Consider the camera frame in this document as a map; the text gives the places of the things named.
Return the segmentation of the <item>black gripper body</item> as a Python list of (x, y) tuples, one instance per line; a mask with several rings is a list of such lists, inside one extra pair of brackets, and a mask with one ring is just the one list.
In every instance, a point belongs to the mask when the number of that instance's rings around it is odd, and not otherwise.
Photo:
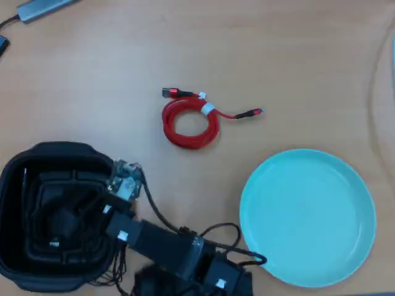
[(130, 217), (136, 216), (136, 200), (134, 198), (126, 200), (117, 195), (105, 194), (103, 195), (103, 201), (103, 214), (108, 214), (113, 210), (127, 214)]

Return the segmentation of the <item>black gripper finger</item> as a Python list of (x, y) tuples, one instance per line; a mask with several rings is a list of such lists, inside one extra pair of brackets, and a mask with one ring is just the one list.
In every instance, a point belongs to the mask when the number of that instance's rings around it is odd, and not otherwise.
[(101, 230), (107, 218), (102, 211), (79, 212), (79, 230)]
[(101, 211), (105, 204), (105, 195), (87, 195), (80, 204), (80, 212), (88, 213), (91, 211)]

